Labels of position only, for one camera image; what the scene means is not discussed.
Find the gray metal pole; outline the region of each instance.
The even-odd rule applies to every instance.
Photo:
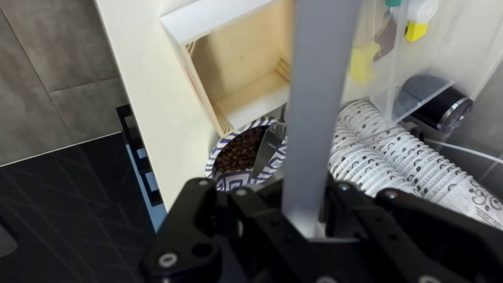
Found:
[[[283,212],[313,237],[362,0],[296,3]]]

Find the wooden box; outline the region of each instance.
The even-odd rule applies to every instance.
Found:
[[[198,0],[162,23],[222,136],[288,100],[291,0]]]

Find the gray tile floor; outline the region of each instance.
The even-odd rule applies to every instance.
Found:
[[[0,165],[120,130],[94,0],[0,0]]]
[[[0,281],[142,281],[154,231],[121,135],[5,166],[0,187],[19,238]]]

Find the screw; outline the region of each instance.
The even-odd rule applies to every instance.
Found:
[[[239,196],[245,196],[248,191],[245,190],[245,188],[239,188],[239,190],[236,190],[236,194],[239,194]]]
[[[160,267],[165,267],[165,268],[170,268],[171,265],[175,265],[178,260],[178,256],[176,253],[164,253],[162,256],[159,256],[159,265]]]
[[[337,279],[332,276],[319,276],[316,283],[337,283]]]
[[[437,279],[436,276],[423,275],[423,276],[420,276],[418,283],[442,283],[442,281]]]
[[[198,183],[200,183],[201,187],[204,187],[204,185],[208,185],[208,180],[206,180],[206,179],[201,179]]]
[[[388,194],[388,198],[392,198],[392,199],[398,196],[398,193],[393,191],[393,190],[387,191],[387,194]]]

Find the coffee beans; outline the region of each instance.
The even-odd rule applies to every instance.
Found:
[[[253,127],[231,139],[219,154],[215,171],[233,172],[252,168],[266,128],[267,125]]]

